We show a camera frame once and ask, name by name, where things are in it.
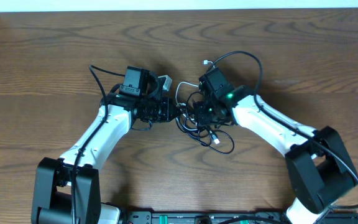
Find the wooden table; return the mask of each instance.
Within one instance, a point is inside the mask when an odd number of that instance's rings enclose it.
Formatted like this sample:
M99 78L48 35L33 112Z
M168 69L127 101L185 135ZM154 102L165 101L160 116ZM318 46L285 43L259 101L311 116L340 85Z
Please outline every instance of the wooden table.
M358 9L0 13L0 223L30 222L37 164L58 158L94 120L101 94L89 64L120 73L144 67L170 75L175 89L198 81L203 60L233 50L261 59L268 104L337 129L358 170ZM236 86L255 85L252 59L220 66ZM99 77L106 89L122 82ZM130 131L102 170L102 201L189 211L291 205L283 157L248 130L227 131L236 141L229 156L174 122ZM340 199L357 202L357 189Z

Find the black cable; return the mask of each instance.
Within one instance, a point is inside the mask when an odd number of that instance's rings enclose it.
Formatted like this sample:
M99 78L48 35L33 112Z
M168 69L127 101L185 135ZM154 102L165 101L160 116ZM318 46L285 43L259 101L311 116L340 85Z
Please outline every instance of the black cable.
M269 218L252 217L252 216L247 216L247 215L242 215L242 216L240 216L238 218L232 218L232 219L220 222L218 224L231 224L231 223L235 223L235 222L249 221L249 220L267 222L267 223L272 223L272 224L286 224L284 222L271 220Z
M140 128L140 129L131 128L131 129L135 130L135 131L148 131L148 130L152 129L152 127L153 127L153 122L151 120L148 120L148 122L149 122L149 127L147 127L147 128Z
M111 93L115 93L118 89L119 89L119 87L122 85L122 83L117 83L117 84L115 84L112 88L111 88L111 90L110 90L110 92Z
M212 146L208 146L208 147L209 147L210 149L214 150L215 152L220 153L220 154L224 154L224 155L230 154L230 153L234 150L234 140L233 140L233 138L232 138L228 133L226 133L226 132L224 132L224 131L222 131L222 130L215 129L215 130L213 130L213 131L214 131L214 132L220 132L220 133L225 134L225 135L231 140L231 143L232 143L233 147L232 147L231 150L228 151L228 152L219 151L219 150L215 149L215 148L212 147Z
M105 70L105 69L98 68L98 67L96 67L96 66L94 66L94 65L90 65L89 67L90 67L90 68L94 68L94 69L96 69L96 70L99 70L100 72L105 72L105 73L108 73L108 74L111 74L111 75L117 75L117 76L120 76L120 77L125 77L125 75L123 75L123 74L115 73L115 72L110 72L110 71L107 71L107 70Z
M78 163L80 162L80 158L82 157L84 151L85 151L85 147L88 145L88 143L92 140L93 136L99 131L99 129L102 127L102 125L104 124L104 122L107 121L107 117L108 117L108 112L109 112L109 106L108 106L108 102L107 102L107 98L106 98L106 93L104 92L102 83L99 81L98 77L96 76L96 74L94 73L93 69L95 68L97 70L100 70L100 68L95 67L93 65L89 66L89 70L91 71L94 79L96 80L96 82L99 85L100 91L102 92L103 95L103 101L104 101L104 117L102 118L100 124L95 128L95 130L93 130L93 132L90 134L90 136L86 139L86 141L84 142L84 144L81 146L81 148L78 150L77 152L77 156L75 157L75 161L74 161L74 165L73 165L73 170L71 172L71 215L72 215L72 222L73 224L76 224L76 202L75 202L75 185L76 185L76 170L78 167Z
M215 66L215 64L218 61L224 59L227 56L233 55L233 54L245 54L245 55L248 55L248 56L252 57L258 63L258 66L259 66L259 78L258 78L257 84L256 84L255 89L254 89L254 101L255 101L255 105L258 107L258 109L261 110L263 113L265 113L272 120L276 121L277 123L281 124L282 126L284 126L284 127L288 128L289 130L293 131L295 134L299 134L300 136L306 138L307 140L309 140L313 144L318 145L324 152L326 152L327 154L335 157L335 159L337 159L347 169L347 171L350 173L350 175L353 177L353 179L358 184L358 176L353 172L353 170L351 170L351 168L338 155L335 154L335 152L332 152L330 149L325 147L323 144L321 144L320 142L318 142L314 138L312 138L309 135L301 132L298 128L294 128L293 126L291 126L291 125L283 122L282 120L276 118L274 115L270 114L268 111L266 111L264 109L263 106L261 106L259 104L259 102L257 101L257 93L258 93L258 90L259 90L260 85L262 83L263 68L262 68L262 63L260 62L260 60L255 55L252 55L251 53L248 53L248 52L245 52L245 51L240 51L240 50L229 52L229 53L223 55L222 57L218 58L215 62L213 62L212 65L207 69L207 72L213 66ZM356 205L336 205L336 206L331 206L331 208L334 208L334 209L357 209L358 204L356 204Z
M329 208L326 210L326 212L325 212L323 215L321 215L314 223L315 223L315 224L322 224L322 223L323 223L323 220L327 217L327 215L330 214L330 213L332 213L332 212L333 212L332 208L329 207Z
M204 126L204 127L200 127L198 126L198 122L194 122L192 121L191 119L191 115L195 115L195 112L193 110L196 110L196 108L190 108L189 107L189 101L191 99L191 97L195 94L200 94L204 97L204 94L202 92L199 92L199 91L196 91L196 92L193 92L192 94L190 94L190 96L188 97L187 101L186 101L186 105L185 107L183 108L180 108L180 109L183 109L182 114L185 115L185 118L183 120L183 124L181 123L180 121L180 117L176 117L175 121L176 121L176 124L179 128L179 130L183 133L186 133L190 138L192 138L193 140L195 140L196 142L200 143L202 146L204 147L208 147L212 150L214 150L215 152L218 152L220 154L230 154L234 148L235 148L235 144L234 144L234 140L233 138L226 132L224 131L221 131L221 130L218 130L218 129L214 129L212 130L209 126ZM187 121L190 121L191 123L195 124L196 125L196 128L191 128L187 125ZM207 134L204 135L204 136L201 136L200 134L203 132L203 131L206 131ZM212 147L211 144L212 144L212 134L215 134L215 132L220 132L220 133L223 133L225 134L232 142L232 148L230 151L228 152L222 152L220 150L217 150L216 148ZM204 141L202 141L203 138L206 138L206 137L209 137L209 142L206 143Z

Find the white cable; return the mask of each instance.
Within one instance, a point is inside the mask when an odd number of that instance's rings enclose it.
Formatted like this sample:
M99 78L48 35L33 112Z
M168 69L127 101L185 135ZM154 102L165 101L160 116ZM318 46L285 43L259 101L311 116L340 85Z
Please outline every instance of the white cable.
M198 130L198 129L196 129L196 128L189 129L189 128L187 128L185 125L182 125L182 127L185 128L185 129L188 130L188 131L197 131L197 130Z
M196 84L192 84L192 83L188 83L188 82L180 82L180 83L178 84L177 92L176 92L176 94L175 94L175 100L177 101L177 106L179 105L179 102L178 102L178 90L179 90L179 86L180 86L182 83L187 84L187 85L191 85L191 86L194 86L194 87L198 87L198 85L196 85Z

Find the cable connector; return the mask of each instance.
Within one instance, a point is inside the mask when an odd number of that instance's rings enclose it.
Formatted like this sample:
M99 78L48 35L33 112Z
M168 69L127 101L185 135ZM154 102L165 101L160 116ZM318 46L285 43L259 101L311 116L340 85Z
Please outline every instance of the cable connector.
M209 134L211 135L212 140L214 141L215 144L219 144L219 143L220 143L219 138L218 138L218 135L217 135L214 131L210 130L210 131L209 131Z
M203 60L203 65L208 65L208 64L213 65L214 62L210 61L210 60Z

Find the green terminal block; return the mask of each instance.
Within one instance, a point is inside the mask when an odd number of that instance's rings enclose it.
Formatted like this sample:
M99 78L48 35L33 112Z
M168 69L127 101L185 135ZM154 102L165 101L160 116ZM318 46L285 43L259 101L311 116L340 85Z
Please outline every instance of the green terminal block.
M168 216L167 215L160 215L160 224L168 224Z

